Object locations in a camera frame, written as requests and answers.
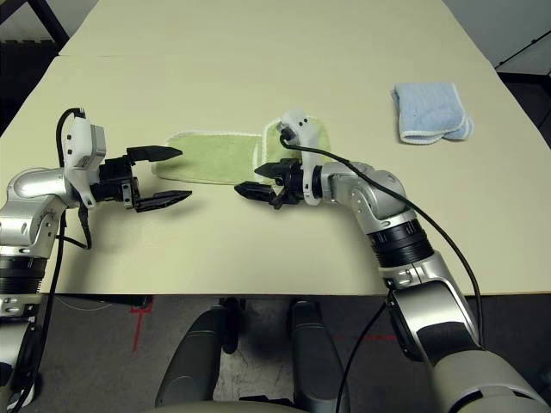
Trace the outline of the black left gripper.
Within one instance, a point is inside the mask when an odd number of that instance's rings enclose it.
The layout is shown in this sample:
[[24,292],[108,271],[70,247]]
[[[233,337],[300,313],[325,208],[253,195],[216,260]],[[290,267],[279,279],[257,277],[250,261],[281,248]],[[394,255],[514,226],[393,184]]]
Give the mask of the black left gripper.
[[170,207],[189,198],[192,192],[171,190],[140,198],[133,166],[140,161],[155,163],[182,154],[181,150],[162,145],[129,147],[126,155],[106,159],[96,171],[88,173],[90,191],[96,202],[121,202],[126,209],[134,209],[137,213]]

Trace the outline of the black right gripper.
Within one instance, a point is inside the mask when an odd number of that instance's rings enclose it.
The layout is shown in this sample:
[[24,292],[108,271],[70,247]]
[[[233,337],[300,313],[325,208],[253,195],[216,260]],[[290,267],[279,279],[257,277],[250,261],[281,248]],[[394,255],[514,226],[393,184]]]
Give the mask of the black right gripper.
[[304,200],[303,170],[297,158],[283,158],[277,163],[265,163],[254,169],[254,173],[271,178],[282,188],[279,194],[267,184],[259,182],[241,182],[234,190],[247,200],[269,202],[278,210],[283,205],[297,205]]

